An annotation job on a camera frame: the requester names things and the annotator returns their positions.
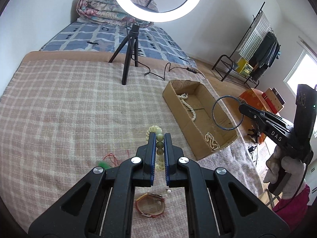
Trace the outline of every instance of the pink sleeve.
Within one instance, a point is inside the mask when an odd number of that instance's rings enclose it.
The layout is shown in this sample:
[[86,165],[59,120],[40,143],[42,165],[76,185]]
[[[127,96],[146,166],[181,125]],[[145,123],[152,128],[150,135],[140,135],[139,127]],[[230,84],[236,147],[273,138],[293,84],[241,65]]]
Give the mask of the pink sleeve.
[[[280,216],[281,219],[283,219],[289,226],[289,228],[294,230],[299,223],[304,218],[308,206],[307,203],[309,201],[309,193],[310,188],[306,184],[304,190],[299,193],[293,201],[287,205],[285,208],[281,209],[276,214]],[[273,211],[276,212],[278,209],[284,207],[286,204],[288,204],[290,199],[288,200],[281,200],[274,208]]]

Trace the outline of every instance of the hand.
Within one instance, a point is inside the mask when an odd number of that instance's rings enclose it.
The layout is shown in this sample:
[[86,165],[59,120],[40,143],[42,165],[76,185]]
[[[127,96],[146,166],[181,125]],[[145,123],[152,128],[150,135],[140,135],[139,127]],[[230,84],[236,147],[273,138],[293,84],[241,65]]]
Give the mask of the hand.
[[[276,159],[281,159],[283,153],[279,146],[276,146],[274,149],[273,157]],[[293,159],[289,156],[285,156],[281,160],[281,166],[284,168],[284,170],[287,173],[291,174],[290,179],[286,183],[285,187],[283,188],[283,195],[282,199],[291,199],[295,192],[298,189],[298,186],[300,185],[304,172],[305,172],[305,166],[300,160]],[[271,170],[269,169],[266,173],[266,176],[263,180],[264,183],[276,183],[278,178],[278,172],[280,170],[280,166],[276,162],[271,162]],[[303,181],[301,188],[299,189],[297,195],[302,192],[302,190],[305,188],[306,182]]]

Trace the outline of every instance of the orange table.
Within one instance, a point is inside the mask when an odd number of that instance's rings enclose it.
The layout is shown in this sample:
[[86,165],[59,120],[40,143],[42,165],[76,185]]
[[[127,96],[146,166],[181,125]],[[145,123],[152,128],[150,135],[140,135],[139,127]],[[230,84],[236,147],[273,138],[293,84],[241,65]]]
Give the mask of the orange table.
[[[268,103],[262,97],[262,94],[263,94],[262,91],[258,89],[250,88],[247,91],[243,92],[239,97],[241,99],[244,99],[248,103],[248,105],[258,110],[273,113]],[[262,144],[265,138],[266,138],[266,135],[261,133],[261,136],[259,137],[259,144]]]

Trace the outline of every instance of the person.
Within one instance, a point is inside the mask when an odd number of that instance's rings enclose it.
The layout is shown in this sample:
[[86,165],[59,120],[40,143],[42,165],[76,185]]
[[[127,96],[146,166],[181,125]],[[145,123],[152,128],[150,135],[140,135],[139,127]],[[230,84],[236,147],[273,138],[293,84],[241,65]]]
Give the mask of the person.
[[[296,197],[291,201],[302,181],[305,165],[300,160],[293,159],[289,156],[281,158],[282,156],[281,148],[276,146],[273,157],[281,162],[281,167],[284,168],[287,173],[290,173],[291,177],[283,188],[282,199],[273,208],[273,211],[280,216],[280,218],[288,224],[290,230],[293,231],[307,213],[310,187],[304,180]],[[271,161],[270,169],[267,171],[263,182],[276,183],[279,170],[280,165],[276,161]]]

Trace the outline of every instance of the window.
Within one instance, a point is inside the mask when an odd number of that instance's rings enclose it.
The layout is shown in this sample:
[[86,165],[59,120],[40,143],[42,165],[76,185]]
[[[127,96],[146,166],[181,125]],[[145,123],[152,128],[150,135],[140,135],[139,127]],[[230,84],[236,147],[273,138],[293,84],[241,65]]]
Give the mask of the window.
[[[284,83],[292,91],[297,93],[298,84],[307,84],[315,88],[317,84],[317,62],[307,50],[304,50],[294,68],[285,78]],[[317,121],[315,122],[313,135],[317,137]]]

